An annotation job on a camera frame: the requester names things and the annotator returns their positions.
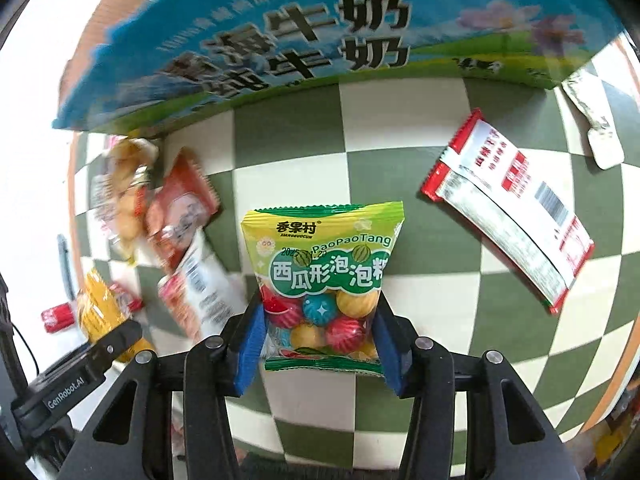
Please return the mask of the small red snack packet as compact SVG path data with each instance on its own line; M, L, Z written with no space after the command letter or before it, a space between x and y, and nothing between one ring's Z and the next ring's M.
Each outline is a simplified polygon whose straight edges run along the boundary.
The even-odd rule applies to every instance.
M53 334L77 324L89 339L98 339L114 330L143 308L143 300L117 282L108 285L108 296L99 292L80 295L77 309L69 302L41 312L41 321L47 333Z

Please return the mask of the white cookie snack packet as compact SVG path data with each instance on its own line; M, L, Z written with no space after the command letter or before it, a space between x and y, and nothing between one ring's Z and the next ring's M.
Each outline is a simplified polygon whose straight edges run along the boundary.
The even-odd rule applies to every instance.
M218 335L233 315L242 314L247 300L217 258L202 228L173 274L160 279L158 296L193 342Z

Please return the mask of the yellow snack packet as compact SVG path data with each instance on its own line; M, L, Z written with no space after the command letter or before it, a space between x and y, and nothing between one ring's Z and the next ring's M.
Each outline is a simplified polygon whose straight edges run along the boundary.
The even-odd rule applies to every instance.
M107 283L96 268L85 274L85 287L77 299L77 321L92 344L143 307L142 298L119 282Z

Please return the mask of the green gumball candy bag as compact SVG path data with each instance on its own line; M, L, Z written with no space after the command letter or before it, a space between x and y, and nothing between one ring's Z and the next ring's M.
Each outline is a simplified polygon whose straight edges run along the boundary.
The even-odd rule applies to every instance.
M267 370L378 375L373 320L401 202L260 208L241 230L262 298Z

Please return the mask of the brown cookie snack packet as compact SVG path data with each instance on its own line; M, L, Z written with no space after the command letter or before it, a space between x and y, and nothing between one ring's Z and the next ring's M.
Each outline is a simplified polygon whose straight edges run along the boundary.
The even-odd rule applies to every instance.
M144 217L148 242L168 274L177 269L198 228L217 213L220 200L194 151L182 148Z

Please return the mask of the red white biscuit packet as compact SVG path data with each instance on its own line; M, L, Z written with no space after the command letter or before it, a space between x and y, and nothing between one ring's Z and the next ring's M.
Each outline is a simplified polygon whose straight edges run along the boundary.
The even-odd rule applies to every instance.
M537 289L549 312L560 313L594 241L542 167L478 108L440 154L421 193L462 214Z

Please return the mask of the white puff snack bag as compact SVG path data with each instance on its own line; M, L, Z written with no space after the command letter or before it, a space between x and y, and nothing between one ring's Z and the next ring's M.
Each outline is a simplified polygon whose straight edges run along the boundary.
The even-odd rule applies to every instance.
M90 205L99 226L125 261L136 262L151 201L152 170L158 148L145 139L121 138L110 144L102 168L90 181Z

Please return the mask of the blue-grey smartphone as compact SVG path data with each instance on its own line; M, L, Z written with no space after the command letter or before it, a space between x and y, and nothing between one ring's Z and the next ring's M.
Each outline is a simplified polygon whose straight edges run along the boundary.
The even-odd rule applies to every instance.
M62 234L58 234L58 237L56 239L58 240L58 261L60 262L63 286L67 299L73 301L75 299L75 292L72 274L70 274L70 262L68 261L66 239Z

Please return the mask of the clear small sauce sachet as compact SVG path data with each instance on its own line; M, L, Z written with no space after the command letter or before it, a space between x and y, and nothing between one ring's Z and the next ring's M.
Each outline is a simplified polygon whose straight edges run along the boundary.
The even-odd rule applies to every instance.
M601 170L620 166L625 153L602 81L580 68L562 82L562 89L589 122L587 140L596 165Z

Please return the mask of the open cardboard milk box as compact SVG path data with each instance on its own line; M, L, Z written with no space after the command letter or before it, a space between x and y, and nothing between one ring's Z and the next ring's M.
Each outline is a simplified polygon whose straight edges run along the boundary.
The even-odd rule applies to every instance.
M606 0L141 0L70 73L58 129L154 136L341 80L552 88L623 28Z

